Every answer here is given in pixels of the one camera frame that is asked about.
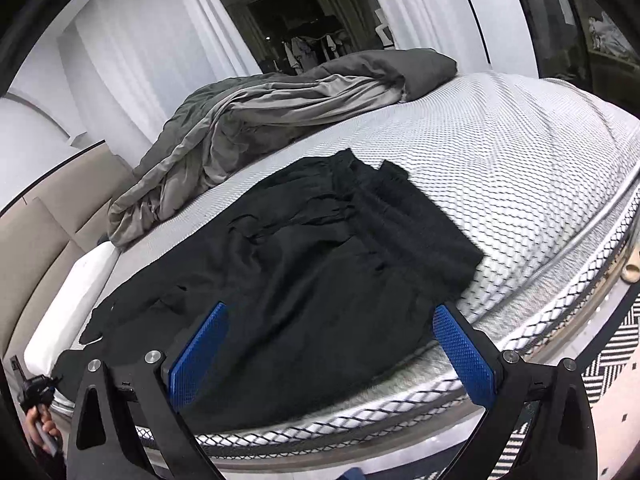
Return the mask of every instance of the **human hand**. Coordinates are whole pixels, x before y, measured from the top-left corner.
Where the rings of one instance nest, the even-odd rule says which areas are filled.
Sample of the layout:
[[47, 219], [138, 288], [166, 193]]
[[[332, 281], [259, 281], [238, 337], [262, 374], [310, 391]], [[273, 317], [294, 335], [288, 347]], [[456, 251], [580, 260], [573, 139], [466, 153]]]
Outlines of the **human hand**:
[[49, 434], [54, 440], [62, 438], [62, 434], [56, 427], [56, 423], [51, 420], [51, 413], [46, 406], [42, 404], [37, 408], [34, 406], [27, 412], [24, 421], [24, 427], [27, 431], [27, 434], [36, 446], [41, 447], [44, 451], [51, 454], [52, 450], [50, 450], [49, 447], [44, 443], [36, 428], [36, 422], [38, 421], [42, 423], [43, 431]]

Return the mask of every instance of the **gray blanket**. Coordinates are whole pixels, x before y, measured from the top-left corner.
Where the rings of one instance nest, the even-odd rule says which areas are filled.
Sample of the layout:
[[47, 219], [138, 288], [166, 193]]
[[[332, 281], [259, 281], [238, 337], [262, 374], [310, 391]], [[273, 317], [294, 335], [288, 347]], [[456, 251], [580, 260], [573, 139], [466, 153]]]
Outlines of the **gray blanket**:
[[372, 50], [298, 76], [225, 79], [187, 97], [108, 211], [119, 247], [255, 159], [370, 110], [422, 97], [456, 75], [429, 49]]

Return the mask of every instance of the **black garment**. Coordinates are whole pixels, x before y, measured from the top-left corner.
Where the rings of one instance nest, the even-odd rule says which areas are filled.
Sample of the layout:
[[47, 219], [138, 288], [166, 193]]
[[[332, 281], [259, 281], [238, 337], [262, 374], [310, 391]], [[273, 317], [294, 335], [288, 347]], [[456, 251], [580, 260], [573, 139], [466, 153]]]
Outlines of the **black garment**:
[[431, 338], [482, 259], [398, 166], [350, 150], [303, 158], [253, 186], [94, 310], [54, 369], [70, 399], [86, 363], [166, 350], [219, 301], [229, 330], [196, 399], [194, 432], [254, 428], [344, 399]]

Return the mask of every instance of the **bolt head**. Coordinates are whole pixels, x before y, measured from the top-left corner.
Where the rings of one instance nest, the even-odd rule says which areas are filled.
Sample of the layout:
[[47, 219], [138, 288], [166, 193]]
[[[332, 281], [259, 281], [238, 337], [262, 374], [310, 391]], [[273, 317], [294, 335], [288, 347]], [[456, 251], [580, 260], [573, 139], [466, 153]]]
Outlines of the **bolt head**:
[[505, 350], [502, 352], [502, 358], [512, 365], [520, 360], [520, 356], [515, 350]]
[[155, 362], [158, 362], [158, 359], [162, 357], [162, 354], [158, 350], [152, 350], [147, 352], [145, 355], [145, 361], [152, 365]]
[[102, 366], [100, 359], [94, 359], [92, 361], [89, 361], [89, 364], [86, 366], [86, 369], [89, 370], [90, 372], [95, 372], [98, 368], [100, 368], [100, 366]]
[[562, 364], [570, 372], [575, 372], [575, 370], [578, 368], [578, 365], [575, 363], [575, 361], [573, 359], [569, 359], [568, 357], [562, 360]]

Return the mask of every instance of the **beige headboard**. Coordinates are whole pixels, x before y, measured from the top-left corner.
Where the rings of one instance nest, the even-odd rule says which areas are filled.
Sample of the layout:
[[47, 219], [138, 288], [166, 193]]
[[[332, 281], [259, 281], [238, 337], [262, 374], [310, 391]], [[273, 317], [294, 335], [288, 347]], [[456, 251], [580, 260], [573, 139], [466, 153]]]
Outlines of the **beige headboard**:
[[0, 356], [5, 363], [13, 355], [23, 361], [69, 270], [105, 234], [108, 202], [127, 178], [130, 168], [100, 143], [47, 174], [0, 216]]

